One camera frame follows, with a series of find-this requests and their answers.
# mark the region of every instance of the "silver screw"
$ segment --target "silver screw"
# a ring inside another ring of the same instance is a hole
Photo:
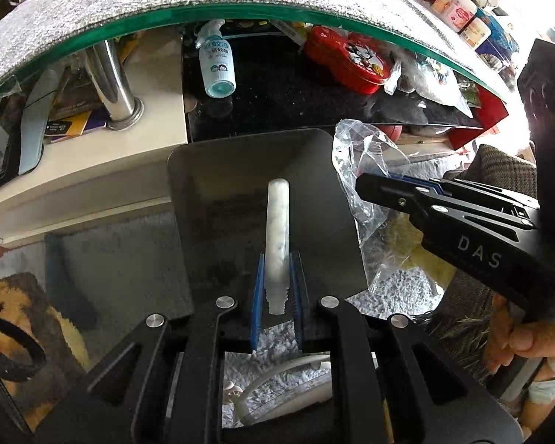
[[[339,299],[337,299],[337,297],[333,297],[332,295],[326,295],[321,299],[321,305],[323,307],[327,307],[328,309],[332,309],[339,305]]]
[[[397,329],[404,329],[409,325],[409,319],[403,314],[395,314],[391,317],[391,324]]]
[[[216,299],[216,306],[220,309],[230,309],[234,305],[234,299],[229,295],[223,295]]]
[[[160,314],[151,314],[146,317],[146,325],[148,327],[160,327],[162,324],[164,324],[164,317]]]

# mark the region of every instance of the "light blue spray bottle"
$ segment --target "light blue spray bottle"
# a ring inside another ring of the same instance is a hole
[[[220,27],[224,20],[210,20],[199,31],[195,48],[199,48],[199,64],[203,86],[212,98],[223,98],[237,87],[232,63],[232,48],[222,38]]]

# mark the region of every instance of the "black loop handle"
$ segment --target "black loop handle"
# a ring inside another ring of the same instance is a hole
[[[24,347],[31,357],[31,364],[21,364],[0,352],[0,378],[10,382],[31,379],[45,365],[46,353],[29,334],[4,319],[0,319],[0,332]]]

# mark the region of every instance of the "green glass edge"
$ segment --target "green glass edge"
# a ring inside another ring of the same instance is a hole
[[[431,57],[441,63],[448,65],[460,74],[472,79],[482,87],[489,90],[499,98],[503,98],[494,88],[490,88],[476,75],[461,67],[456,62],[437,54],[433,50],[410,40],[409,38],[395,34],[394,32],[379,28],[350,18],[340,17],[333,14],[323,13],[316,10],[299,9],[291,6],[259,3],[204,3],[185,5],[173,8],[152,10],[119,20],[109,21],[97,28],[89,29],[81,34],[74,35],[68,40],[57,44],[52,49],[43,53],[26,66],[20,68],[15,74],[19,81],[42,70],[50,63],[74,53],[83,48],[95,45],[103,40],[120,37],[139,30],[156,28],[158,26],[173,25],[176,23],[188,23],[190,21],[205,21],[214,18],[244,18],[244,19],[277,19],[285,21],[308,21],[318,25],[342,27],[371,37],[386,40],[397,44],[427,57]]]

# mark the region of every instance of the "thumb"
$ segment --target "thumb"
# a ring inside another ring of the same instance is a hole
[[[555,324],[537,322],[518,326],[509,336],[509,346],[522,357],[555,358]]]

